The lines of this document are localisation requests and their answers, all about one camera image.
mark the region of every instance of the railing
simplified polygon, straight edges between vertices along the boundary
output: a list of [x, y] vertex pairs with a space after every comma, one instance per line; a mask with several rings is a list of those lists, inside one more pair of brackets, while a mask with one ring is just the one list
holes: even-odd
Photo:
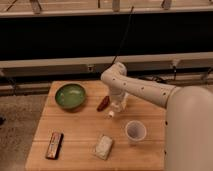
[[213, 0], [1, 0], [0, 17], [213, 11]]

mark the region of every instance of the small red item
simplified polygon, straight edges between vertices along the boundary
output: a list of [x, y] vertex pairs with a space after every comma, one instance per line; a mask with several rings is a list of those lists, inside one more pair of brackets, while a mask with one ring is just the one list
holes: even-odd
[[103, 111], [104, 109], [106, 109], [107, 106], [109, 105], [109, 102], [110, 102], [109, 96], [105, 96], [103, 98], [103, 100], [101, 101], [101, 103], [99, 104], [97, 111], [100, 112], [100, 111]]

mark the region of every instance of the floor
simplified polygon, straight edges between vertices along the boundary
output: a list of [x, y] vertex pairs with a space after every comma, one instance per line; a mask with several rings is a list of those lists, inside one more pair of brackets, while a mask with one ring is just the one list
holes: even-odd
[[[204, 86], [213, 92], [213, 86]], [[0, 97], [0, 171], [24, 171], [47, 95]]]

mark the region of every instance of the black cable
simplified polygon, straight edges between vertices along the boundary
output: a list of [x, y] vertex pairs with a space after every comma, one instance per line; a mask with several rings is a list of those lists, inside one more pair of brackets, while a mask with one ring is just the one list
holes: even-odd
[[112, 60], [112, 63], [111, 63], [110, 66], [112, 66], [115, 63], [115, 60], [119, 56], [119, 54], [121, 52], [121, 49], [123, 48], [123, 45], [124, 45], [124, 43], [126, 41], [126, 38], [128, 36], [128, 33], [129, 33], [129, 28], [130, 28], [130, 24], [131, 24], [133, 11], [134, 11], [134, 6], [132, 6], [132, 8], [131, 8], [131, 11], [130, 11], [130, 14], [129, 14], [129, 18], [128, 18], [128, 24], [127, 24], [126, 31], [124, 33], [123, 39], [121, 40], [120, 46], [119, 46], [119, 48], [118, 48], [118, 50], [116, 52], [116, 55], [115, 55], [114, 59]]

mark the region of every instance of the black wall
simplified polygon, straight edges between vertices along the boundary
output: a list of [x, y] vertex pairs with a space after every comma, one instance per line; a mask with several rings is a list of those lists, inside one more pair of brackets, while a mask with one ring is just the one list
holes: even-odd
[[[0, 19], [0, 60], [113, 56], [128, 15]], [[121, 55], [213, 51], [213, 12], [134, 14]]]

